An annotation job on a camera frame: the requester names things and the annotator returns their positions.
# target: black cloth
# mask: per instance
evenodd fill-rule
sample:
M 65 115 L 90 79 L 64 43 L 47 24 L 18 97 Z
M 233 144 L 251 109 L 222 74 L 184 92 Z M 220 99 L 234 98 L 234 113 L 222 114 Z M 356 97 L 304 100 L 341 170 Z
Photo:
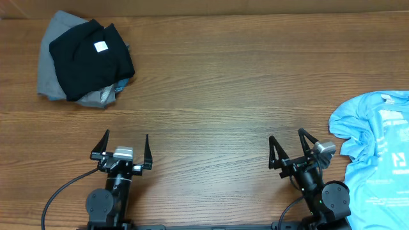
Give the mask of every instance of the black cloth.
M 108 49 L 97 52 L 94 43 Z M 56 75 L 67 101 L 110 86 L 135 74 L 127 46 L 111 24 L 104 29 L 96 20 L 69 29 L 50 43 Z

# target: wood grain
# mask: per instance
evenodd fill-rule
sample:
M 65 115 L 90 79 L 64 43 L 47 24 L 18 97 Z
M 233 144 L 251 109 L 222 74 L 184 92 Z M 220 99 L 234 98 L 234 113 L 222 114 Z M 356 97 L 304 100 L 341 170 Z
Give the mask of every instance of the wood grain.
M 269 171 L 268 136 L 291 157 L 297 129 L 319 139 L 344 101 L 408 89 L 409 13 L 137 17 L 113 22 L 137 70 L 106 110 L 36 95 L 48 20 L 0 21 L 0 229 L 39 229 L 44 204 L 95 166 L 89 151 L 106 128 L 109 149 L 150 134 L 153 170 L 134 178 L 128 216 L 137 224 L 269 224 L 300 194 Z M 324 178 L 343 180 L 346 157 Z M 64 190 L 46 225 L 86 224 L 96 173 Z M 286 219 L 307 215 L 295 206 Z

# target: gray cloth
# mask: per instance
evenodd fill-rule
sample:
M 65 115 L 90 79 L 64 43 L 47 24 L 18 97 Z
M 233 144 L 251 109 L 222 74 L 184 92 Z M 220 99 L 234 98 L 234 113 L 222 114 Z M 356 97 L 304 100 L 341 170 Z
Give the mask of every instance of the gray cloth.
M 50 24 L 45 32 L 40 47 L 40 57 L 38 60 L 38 82 L 37 93 L 46 95 L 49 100 L 66 99 L 64 91 L 59 86 L 54 61 L 50 55 L 50 42 L 62 35 L 71 27 L 87 22 L 69 13 L 58 11 L 51 19 Z M 109 103 L 115 102 L 115 93 L 121 91 L 128 79 L 119 82 L 118 85 L 107 86 L 99 91 L 90 92 L 83 96 L 76 103 L 88 107 L 104 108 Z

